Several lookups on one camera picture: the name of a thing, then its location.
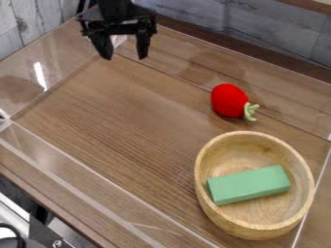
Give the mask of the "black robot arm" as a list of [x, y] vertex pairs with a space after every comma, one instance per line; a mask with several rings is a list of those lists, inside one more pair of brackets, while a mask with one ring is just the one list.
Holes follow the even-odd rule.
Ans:
[[76, 20], [85, 36], [105, 60], [112, 58], [110, 36], [134, 35], [138, 59], [148, 56], [150, 37], [156, 34], [156, 12], [132, 0], [80, 0]]

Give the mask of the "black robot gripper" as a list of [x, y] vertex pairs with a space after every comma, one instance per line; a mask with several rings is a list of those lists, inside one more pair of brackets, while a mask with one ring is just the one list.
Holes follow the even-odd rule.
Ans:
[[[134, 3], [97, 3], [94, 7], [85, 10], [78, 16], [78, 21], [94, 22], [105, 26], [125, 26], [132, 24], [144, 25], [149, 35], [156, 33], [156, 12]], [[138, 59], [148, 55], [149, 36], [146, 32], [136, 35], [136, 49]], [[90, 42], [100, 57], [105, 60], [112, 58], [113, 45], [104, 33], [89, 35]]]

